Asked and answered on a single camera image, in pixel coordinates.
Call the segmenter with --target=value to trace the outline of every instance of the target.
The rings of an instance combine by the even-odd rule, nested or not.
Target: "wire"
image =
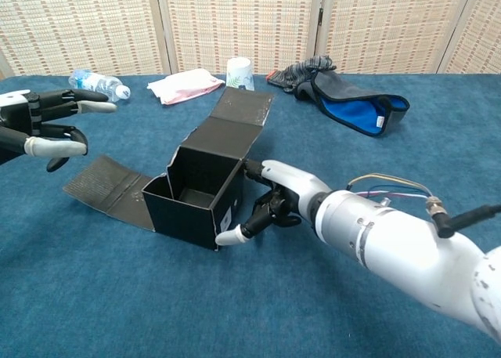
[[[456,217],[452,217],[447,225],[452,231],[460,231],[469,226],[475,225],[486,219],[491,219],[501,212],[501,204],[498,205],[482,205],[481,207],[472,209],[469,212],[462,213]]]
[[[413,182],[412,180],[399,178],[399,177],[393,176],[393,175],[380,174],[377,172],[362,175],[362,176],[359,176],[358,178],[352,179],[350,182],[348,182],[347,190],[350,190],[354,183],[356,183],[362,179],[368,179],[368,178],[384,179],[384,180],[390,180],[390,181],[396,182],[396,183],[406,184],[407,186],[416,187],[416,188],[419,188],[419,189],[425,191],[428,196],[433,196],[431,191],[427,187],[423,186],[421,183]]]
[[[390,192],[390,191],[383,191],[383,190],[376,190],[376,191],[362,191],[362,192],[357,192],[357,195],[365,195],[366,197],[375,197],[378,195],[386,195],[386,196],[402,196],[402,197],[418,197],[422,199],[428,199],[428,196],[426,195],[420,195],[418,193],[402,193],[402,192]]]
[[[398,188],[398,189],[401,189],[401,190],[406,190],[407,193],[409,192],[419,192],[419,193],[423,193],[427,196],[430,196],[428,195],[428,193],[425,191],[425,190],[422,190],[420,188],[416,188],[416,187],[411,187],[411,186],[399,186],[399,185],[396,185],[396,184],[378,184],[376,186],[372,186],[369,188],[369,193],[372,193],[375,189],[378,189],[378,188]]]

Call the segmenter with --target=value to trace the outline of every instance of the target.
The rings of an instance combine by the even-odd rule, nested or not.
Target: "plastic water bottle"
[[[92,90],[108,96],[108,101],[117,102],[128,99],[131,90],[113,76],[97,74],[89,70],[75,70],[68,80],[72,88]]]

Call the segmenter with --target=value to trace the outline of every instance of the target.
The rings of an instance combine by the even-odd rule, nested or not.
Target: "white tag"
[[[87,90],[96,90],[97,83],[99,82],[99,79],[101,78],[100,74],[95,74],[92,73],[89,76],[87,76],[85,79],[81,81],[83,89]]]
[[[384,117],[381,116],[377,117],[376,127],[378,128],[383,127],[383,123],[384,123]]]
[[[229,224],[232,223],[232,207],[228,208],[225,216],[221,221],[221,232],[226,231],[229,228]]]

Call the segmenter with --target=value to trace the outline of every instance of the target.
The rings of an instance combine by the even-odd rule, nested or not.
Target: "woven screen panel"
[[[180,71],[225,73],[233,56],[267,74],[305,59],[311,0],[167,0]]]
[[[334,0],[326,51],[340,72],[435,72],[459,2]]]
[[[477,0],[445,72],[501,72],[501,0]]]
[[[0,49],[15,75],[162,73],[149,0],[2,0]]]

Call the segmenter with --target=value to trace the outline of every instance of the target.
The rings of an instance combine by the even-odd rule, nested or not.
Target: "gray sock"
[[[273,71],[266,80],[268,83],[283,88],[284,92],[290,93],[304,81],[309,80],[316,71],[335,70],[331,58],[328,55],[315,55],[312,58],[292,64],[283,71]]]

